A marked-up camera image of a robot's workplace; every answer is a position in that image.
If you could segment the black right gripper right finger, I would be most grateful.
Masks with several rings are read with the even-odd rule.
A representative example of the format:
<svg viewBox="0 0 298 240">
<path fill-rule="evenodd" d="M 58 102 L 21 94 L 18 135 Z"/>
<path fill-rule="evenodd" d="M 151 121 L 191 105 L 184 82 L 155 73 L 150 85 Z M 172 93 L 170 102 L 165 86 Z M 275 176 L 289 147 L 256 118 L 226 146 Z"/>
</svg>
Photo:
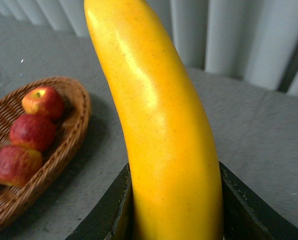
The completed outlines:
<svg viewBox="0 0 298 240">
<path fill-rule="evenodd" d="M 298 240 L 298 228 L 277 213 L 220 163 L 224 198 L 224 239 Z"/>
</svg>

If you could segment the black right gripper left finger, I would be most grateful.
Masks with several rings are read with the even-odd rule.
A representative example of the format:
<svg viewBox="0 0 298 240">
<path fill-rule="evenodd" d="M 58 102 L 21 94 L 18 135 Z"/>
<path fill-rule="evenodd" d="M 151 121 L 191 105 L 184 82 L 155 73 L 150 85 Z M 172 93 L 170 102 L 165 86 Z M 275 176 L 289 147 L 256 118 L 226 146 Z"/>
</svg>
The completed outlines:
<svg viewBox="0 0 298 240">
<path fill-rule="evenodd" d="M 126 164 L 93 210 L 67 239 L 130 239 L 132 214 L 131 175 L 129 164 Z"/>
</svg>

